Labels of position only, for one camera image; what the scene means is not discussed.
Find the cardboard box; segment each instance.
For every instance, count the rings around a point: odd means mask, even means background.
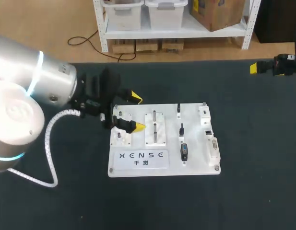
[[[246,0],[192,0],[191,15],[209,31],[240,23]]]
[[[136,51],[157,51],[157,39],[136,39]]]
[[[132,54],[135,50],[134,39],[117,39],[112,44],[113,53],[115,54]]]
[[[162,49],[166,51],[181,51],[184,48],[183,38],[166,38],[163,39]]]

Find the white test board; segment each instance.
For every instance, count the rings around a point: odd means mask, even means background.
[[[221,172],[218,142],[213,136],[209,107],[203,103],[180,104],[181,110],[177,113],[177,106],[144,104],[114,107],[113,114],[118,118],[145,124],[146,129],[132,134],[112,129],[109,177],[211,175]],[[155,122],[153,111],[156,111]],[[156,143],[153,142],[154,123],[157,123]],[[183,138],[179,136],[181,123],[184,126]],[[188,146],[187,161],[181,159],[181,143]]]

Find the yellow object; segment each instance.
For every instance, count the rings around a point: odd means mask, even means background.
[[[194,0],[193,8],[194,8],[194,11],[198,12],[198,10],[199,10],[199,0]]]
[[[134,129],[133,133],[141,132],[146,128],[145,125],[136,122],[136,129]]]
[[[140,96],[138,96],[133,90],[132,90],[132,97],[135,97],[140,100],[140,102],[138,102],[138,104],[140,104],[142,102],[142,98]]]
[[[257,63],[250,66],[250,74],[256,74],[257,72]]]

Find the white storage bin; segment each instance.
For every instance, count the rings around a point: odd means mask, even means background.
[[[143,0],[104,1],[108,23],[117,31],[140,30]]]
[[[179,30],[188,0],[145,0],[152,30]]]

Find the screw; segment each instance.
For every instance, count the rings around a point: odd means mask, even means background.
[[[58,97],[57,96],[54,96],[54,95],[51,95],[49,99],[52,102],[56,102],[58,100]]]

